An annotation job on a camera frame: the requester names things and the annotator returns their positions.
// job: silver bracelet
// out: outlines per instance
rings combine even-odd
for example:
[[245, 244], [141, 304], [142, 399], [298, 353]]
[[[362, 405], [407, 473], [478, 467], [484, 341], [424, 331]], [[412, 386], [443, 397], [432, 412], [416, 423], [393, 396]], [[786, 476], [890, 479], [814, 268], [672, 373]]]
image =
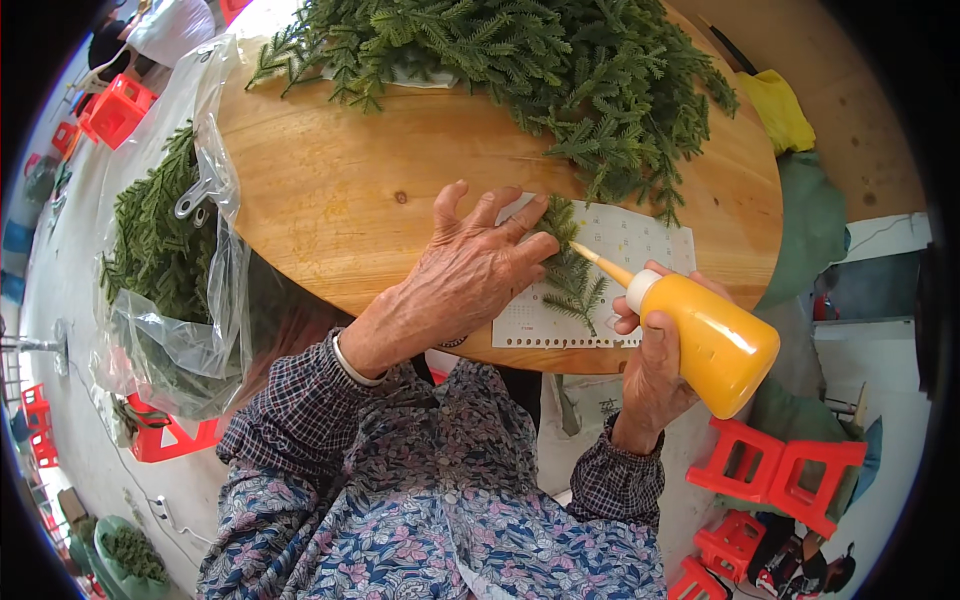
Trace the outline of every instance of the silver bracelet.
[[359, 372], [357, 372], [357, 370], [353, 367], [353, 365], [347, 362], [347, 359], [344, 358], [344, 354], [340, 351], [340, 334], [339, 333], [333, 336], [333, 353], [337, 357], [337, 362], [340, 363], [340, 366], [344, 368], [344, 371], [347, 372], [350, 378], [362, 386], [366, 386], [368, 388], [376, 387], [381, 383], [383, 383], [383, 380], [386, 378], [386, 376], [383, 376], [383, 377], [380, 377], [379, 379], [369, 379], [361, 375]]

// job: orange glue bottle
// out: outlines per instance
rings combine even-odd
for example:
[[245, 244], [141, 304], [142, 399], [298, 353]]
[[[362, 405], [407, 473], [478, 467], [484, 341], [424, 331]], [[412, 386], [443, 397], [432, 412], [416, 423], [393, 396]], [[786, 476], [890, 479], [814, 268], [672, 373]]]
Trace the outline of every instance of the orange glue bottle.
[[733, 302], [689, 278], [644, 269], [634, 275], [576, 242], [570, 248], [627, 288], [627, 306], [646, 323], [670, 315], [680, 333], [680, 376], [718, 419], [735, 415], [773, 367], [780, 336]]

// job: white bottle cap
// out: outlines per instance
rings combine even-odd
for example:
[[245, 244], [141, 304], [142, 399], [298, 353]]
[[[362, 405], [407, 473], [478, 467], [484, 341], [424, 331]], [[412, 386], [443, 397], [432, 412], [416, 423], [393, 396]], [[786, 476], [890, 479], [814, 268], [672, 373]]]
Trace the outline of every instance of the white bottle cap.
[[627, 288], [627, 306], [630, 310], [640, 314], [640, 304], [643, 303], [647, 290], [661, 278], [662, 276], [656, 271], [644, 269], [631, 279], [630, 286]]

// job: yellow cloth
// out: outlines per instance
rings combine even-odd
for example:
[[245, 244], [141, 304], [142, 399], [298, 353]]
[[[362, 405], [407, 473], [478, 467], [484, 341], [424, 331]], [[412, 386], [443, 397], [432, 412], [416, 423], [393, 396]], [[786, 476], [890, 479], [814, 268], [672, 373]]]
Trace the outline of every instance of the yellow cloth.
[[780, 73], [769, 69], [754, 76], [737, 73], [736, 78], [754, 103], [777, 156], [787, 150], [802, 152], [813, 148], [817, 138], [813, 127], [806, 121], [796, 94]]

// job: wood grain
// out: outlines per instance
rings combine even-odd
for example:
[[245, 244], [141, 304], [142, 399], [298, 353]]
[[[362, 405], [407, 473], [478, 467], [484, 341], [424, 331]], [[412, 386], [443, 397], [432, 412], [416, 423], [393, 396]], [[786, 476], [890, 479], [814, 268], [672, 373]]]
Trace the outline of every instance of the wood grain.
[[[716, 56], [689, 21], [668, 10], [694, 45]], [[244, 44], [245, 56], [255, 56], [256, 40]], [[727, 64], [717, 65], [736, 85]], [[410, 272], [430, 239], [433, 200], [447, 183], [469, 182], [463, 215], [484, 191], [505, 184], [582, 193], [565, 161], [541, 155], [550, 136], [521, 132], [506, 109], [459, 85], [388, 86], [383, 112], [364, 115], [329, 103], [331, 83], [300, 86], [283, 100], [280, 81], [245, 92], [251, 72], [245, 64], [230, 74], [218, 116], [240, 179], [236, 228], [274, 267], [351, 314]], [[711, 103], [704, 154], [678, 165], [686, 199], [678, 213], [693, 229], [699, 269], [752, 308], [777, 262], [782, 198], [770, 140], [746, 95], [737, 96], [733, 120]], [[650, 214], [648, 206], [624, 207]], [[629, 356], [624, 348], [492, 348], [490, 325], [447, 351], [566, 373], [619, 372]]]

